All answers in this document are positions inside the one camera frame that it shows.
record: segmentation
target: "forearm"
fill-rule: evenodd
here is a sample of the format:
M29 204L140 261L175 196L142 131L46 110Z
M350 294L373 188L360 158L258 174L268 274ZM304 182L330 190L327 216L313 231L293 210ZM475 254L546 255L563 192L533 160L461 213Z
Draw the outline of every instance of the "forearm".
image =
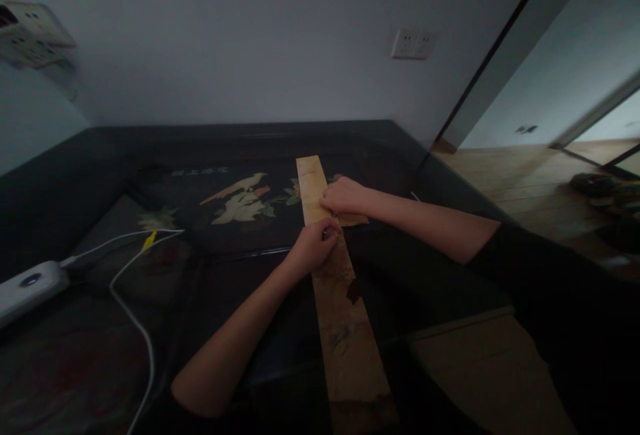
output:
M361 211L408 232L460 264L468 263L500 226L488 218L373 189L363 198Z
M255 347L295 284L287 270L276 268L178 373L171 391L186 409L205 417L220 417L227 409Z

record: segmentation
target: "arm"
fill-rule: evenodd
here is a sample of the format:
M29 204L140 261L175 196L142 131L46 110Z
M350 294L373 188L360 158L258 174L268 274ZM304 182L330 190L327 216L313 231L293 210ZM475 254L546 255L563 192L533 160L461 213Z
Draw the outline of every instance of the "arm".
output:
M368 189L347 177L329 185L320 205L336 214L363 214L393 225L461 264L500 227L494 220Z
M329 233L326 240L324 231ZM287 258L175 377L171 392L180 405L204 417L224 413L280 304L306 274L322 265L340 232L329 218L303 228Z

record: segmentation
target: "floor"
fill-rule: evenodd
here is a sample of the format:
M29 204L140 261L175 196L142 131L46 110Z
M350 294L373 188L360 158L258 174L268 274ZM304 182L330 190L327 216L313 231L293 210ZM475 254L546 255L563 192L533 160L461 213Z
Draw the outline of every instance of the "floor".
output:
M621 141L580 144L582 153L598 159L622 146ZM541 145L460 150L454 155L443 147L432 151L527 230L573 248L615 276L640 282L637 259L593 234L612 219L568 185L577 173L604 173L595 165Z
M611 219L567 184L577 173L598 173L595 165L545 146L454 155L449 148L433 147L432 152L525 228L570 246L613 276L640 282L637 259L593 234ZM606 158L617 148L599 144L581 150ZM575 433L546 364L512 316L420 340L414 350L450 399L492 433Z
M567 147L568 151L581 155L586 159L604 165L631 150L640 143L640 139L623 139L598 142L574 142Z

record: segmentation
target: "hand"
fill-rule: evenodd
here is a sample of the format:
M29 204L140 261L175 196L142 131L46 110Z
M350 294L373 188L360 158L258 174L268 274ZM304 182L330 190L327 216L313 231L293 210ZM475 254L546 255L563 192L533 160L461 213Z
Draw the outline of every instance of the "hand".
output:
M325 240L323 232L329 234ZM338 234L341 233L340 224L332 218L324 218L306 226L281 266L294 272L299 279L304 277L324 263L338 241Z
M372 192L348 177L340 177L322 192L320 205L335 214L364 214L363 208Z

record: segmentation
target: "person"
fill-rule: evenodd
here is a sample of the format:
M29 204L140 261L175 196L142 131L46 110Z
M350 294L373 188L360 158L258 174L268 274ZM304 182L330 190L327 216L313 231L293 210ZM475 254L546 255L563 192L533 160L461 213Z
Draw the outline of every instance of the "person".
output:
M637 400L637 285L517 226L368 189L347 177L329 185L320 204L408 232L494 282L511 297L516 319L548 363L576 429L628 429ZM233 426L226 411L258 342L289 291L322 265L340 234L331 218L303 228L285 260L178 373L167 400L137 432Z

